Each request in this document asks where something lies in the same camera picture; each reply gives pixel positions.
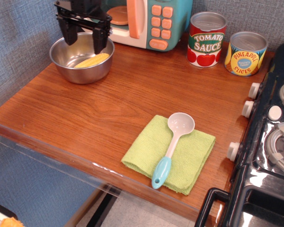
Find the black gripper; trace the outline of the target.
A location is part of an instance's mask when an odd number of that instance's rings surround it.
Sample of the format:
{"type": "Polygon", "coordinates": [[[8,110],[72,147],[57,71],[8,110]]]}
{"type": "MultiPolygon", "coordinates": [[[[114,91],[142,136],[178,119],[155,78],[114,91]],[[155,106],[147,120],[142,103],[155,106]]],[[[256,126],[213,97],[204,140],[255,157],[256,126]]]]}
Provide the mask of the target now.
{"type": "Polygon", "coordinates": [[[112,20],[102,8],[100,0],[57,0],[57,20],[67,45],[73,45],[77,39],[77,26],[93,31],[95,54],[99,54],[107,45],[111,35],[112,20]]]}

